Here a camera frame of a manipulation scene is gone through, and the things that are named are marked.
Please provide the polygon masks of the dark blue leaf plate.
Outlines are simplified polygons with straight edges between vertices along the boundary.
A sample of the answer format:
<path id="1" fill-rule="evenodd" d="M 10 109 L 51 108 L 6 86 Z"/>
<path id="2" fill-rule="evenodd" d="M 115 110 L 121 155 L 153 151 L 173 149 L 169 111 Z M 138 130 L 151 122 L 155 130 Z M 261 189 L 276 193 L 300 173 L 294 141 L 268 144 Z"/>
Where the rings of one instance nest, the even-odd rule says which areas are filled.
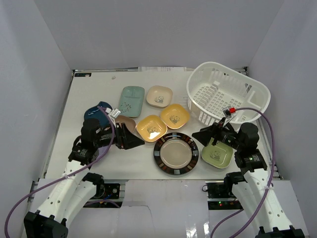
<path id="1" fill-rule="evenodd" d="M 99 110 L 98 107 L 110 108 L 112 110 L 112 106 L 107 102 L 100 101 L 96 106 L 93 106 L 87 109 L 84 113 L 84 120 L 88 119 L 98 119 L 100 126 L 105 127 L 109 125 L 108 119 L 105 115 Z"/>

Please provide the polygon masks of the round black striped plate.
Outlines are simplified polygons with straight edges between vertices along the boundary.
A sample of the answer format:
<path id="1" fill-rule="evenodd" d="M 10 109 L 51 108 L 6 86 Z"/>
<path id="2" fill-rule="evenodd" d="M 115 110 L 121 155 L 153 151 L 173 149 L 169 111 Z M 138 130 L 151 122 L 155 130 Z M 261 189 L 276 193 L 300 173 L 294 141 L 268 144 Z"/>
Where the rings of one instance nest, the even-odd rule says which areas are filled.
<path id="1" fill-rule="evenodd" d="M 153 156 L 156 165 L 163 172 L 171 176 L 181 176 L 197 165 L 199 149 L 188 135 L 172 132 L 157 140 Z"/>

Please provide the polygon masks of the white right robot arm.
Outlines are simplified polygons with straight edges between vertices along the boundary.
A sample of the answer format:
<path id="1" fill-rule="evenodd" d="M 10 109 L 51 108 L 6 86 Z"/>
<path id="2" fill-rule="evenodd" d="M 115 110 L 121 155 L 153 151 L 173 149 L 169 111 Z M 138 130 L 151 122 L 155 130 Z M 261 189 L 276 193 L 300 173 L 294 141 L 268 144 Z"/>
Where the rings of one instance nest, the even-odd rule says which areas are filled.
<path id="1" fill-rule="evenodd" d="M 226 175 L 223 190 L 228 197 L 238 199 L 248 221 L 233 236 L 251 225 L 258 238 L 303 238 L 303 231 L 287 218 L 273 190 L 271 170 L 258 149 L 258 127 L 245 122 L 235 131 L 224 122 L 215 122 L 192 136 L 204 146 L 220 142 L 236 151 L 240 171 Z"/>

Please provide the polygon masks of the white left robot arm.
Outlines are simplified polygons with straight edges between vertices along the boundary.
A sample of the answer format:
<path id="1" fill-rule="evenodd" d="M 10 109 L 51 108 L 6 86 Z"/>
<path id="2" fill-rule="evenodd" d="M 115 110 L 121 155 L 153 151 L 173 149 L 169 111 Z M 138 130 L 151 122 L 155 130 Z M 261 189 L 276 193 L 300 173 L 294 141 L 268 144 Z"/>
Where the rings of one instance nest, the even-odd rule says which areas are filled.
<path id="1" fill-rule="evenodd" d="M 65 170 L 53 190 L 35 212 L 24 218 L 26 236 L 29 238 L 65 238 L 69 227 L 92 198 L 104 194 L 103 176 L 91 173 L 90 169 L 102 158 L 100 148 L 132 149 L 144 145 L 144 140 L 131 133 L 125 124 L 113 124 L 105 130 L 98 119 L 83 122 L 68 157 Z"/>

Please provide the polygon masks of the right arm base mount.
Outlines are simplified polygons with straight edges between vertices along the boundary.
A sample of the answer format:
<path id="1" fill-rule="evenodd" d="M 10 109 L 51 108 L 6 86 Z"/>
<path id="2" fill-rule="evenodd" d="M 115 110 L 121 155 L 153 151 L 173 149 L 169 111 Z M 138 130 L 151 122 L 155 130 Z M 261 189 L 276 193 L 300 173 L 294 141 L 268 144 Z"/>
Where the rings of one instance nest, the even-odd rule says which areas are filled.
<path id="1" fill-rule="evenodd" d="M 240 210 L 242 206 L 238 199 L 228 192 L 223 182 L 207 182 L 202 186 L 207 194 L 208 209 L 211 210 Z"/>

